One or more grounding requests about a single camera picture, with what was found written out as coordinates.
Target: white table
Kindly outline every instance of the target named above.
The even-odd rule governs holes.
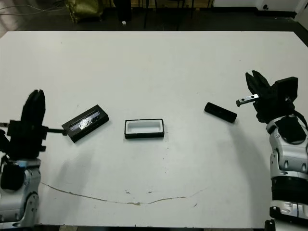
[[[45,92],[51,128],[96,104],[110,117],[76,144],[47,136],[38,223],[263,228],[268,134],[235,100],[250,94],[246,71],[271,84],[295,76],[295,105],[308,116],[307,64],[291,32],[7,33],[0,121],[20,119],[33,89]],[[204,113],[207,102],[238,113],[236,123]],[[164,139],[126,140],[124,121],[139,118],[163,118]]]

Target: wire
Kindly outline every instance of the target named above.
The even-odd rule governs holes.
[[[293,114],[296,115],[304,123],[306,129],[308,130],[308,125],[307,125],[307,122],[305,120],[305,117],[296,110],[294,110]]]
[[[60,10],[63,10],[65,7],[62,7],[60,9],[58,9],[58,4],[61,3],[62,0],[59,0],[59,1],[56,1],[54,2],[53,4],[55,6],[51,7],[51,8],[48,8],[48,9],[40,9],[40,8],[37,8],[37,7],[34,7],[34,6],[31,6],[31,5],[16,5],[16,6],[8,6],[8,7],[4,7],[4,8],[0,8],[0,11],[1,10],[4,10],[4,9],[8,9],[8,8],[16,8],[16,7],[30,7],[30,8],[33,8],[35,10],[38,10],[39,12],[35,12],[35,13],[0,13],[0,15],[16,15],[16,16],[26,16],[26,15],[34,15],[34,14],[38,14],[38,13],[43,13],[43,12],[54,12],[54,11],[60,11]]]

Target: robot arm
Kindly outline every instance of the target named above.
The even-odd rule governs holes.
[[[0,166],[0,229],[33,227],[39,205],[40,160],[45,151],[42,141],[47,132],[65,135],[63,130],[42,126],[45,96],[35,90],[28,97],[20,121],[11,120],[0,127],[8,128],[9,141],[0,129],[0,151],[5,153]]]
[[[265,230],[308,230],[308,130],[304,117],[295,110],[298,79],[290,77],[272,86],[256,71],[246,73],[253,95],[236,101],[254,102],[259,122],[266,123],[269,142],[272,202]]]

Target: black case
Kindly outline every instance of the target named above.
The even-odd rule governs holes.
[[[217,116],[223,120],[233,123],[237,117],[237,114],[222,107],[219,107],[213,103],[208,102],[205,106],[204,111]]]
[[[80,122],[82,119],[86,118],[93,112],[99,112],[100,115],[98,116],[97,119],[84,129],[77,129],[75,131],[72,131],[70,128],[74,125]],[[70,121],[66,122],[65,124],[62,125],[63,129],[66,130],[67,135],[71,138],[71,140],[75,143],[76,141],[80,140],[82,137],[85,135],[89,134],[99,126],[103,125],[109,120],[108,115],[106,112],[103,111],[103,109],[100,108],[99,105],[95,105],[91,109],[85,111],[84,113],[78,115],[74,119],[71,119]]]

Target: crack on table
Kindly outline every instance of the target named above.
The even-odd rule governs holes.
[[[150,205],[150,204],[154,204],[154,203],[161,202],[161,201],[167,201],[167,200],[190,198],[190,197],[197,195],[198,193],[201,193],[202,191],[204,191],[206,189],[206,188],[201,189],[201,190],[195,192],[191,196],[168,197],[168,198],[162,198],[162,199],[151,201],[151,202],[120,202],[120,201],[109,201],[109,200],[104,200],[104,199],[93,197],[93,196],[86,196],[86,195],[82,195],[82,194],[78,194],[78,193],[74,193],[74,192],[70,192],[70,191],[65,191],[65,190],[62,190],[62,189],[55,188],[55,187],[53,187],[49,184],[46,184],[44,182],[41,182],[41,184],[43,184],[43,185],[45,185],[45,186],[47,186],[47,187],[49,187],[53,190],[56,190],[58,192],[70,194],[70,195],[73,195],[73,196],[80,196],[80,197],[84,197],[84,198],[88,198],[88,199],[92,199],[92,200],[97,200],[97,201],[101,201],[101,202],[109,202],[109,203],[123,204],[123,205],[136,205],[136,206]]]

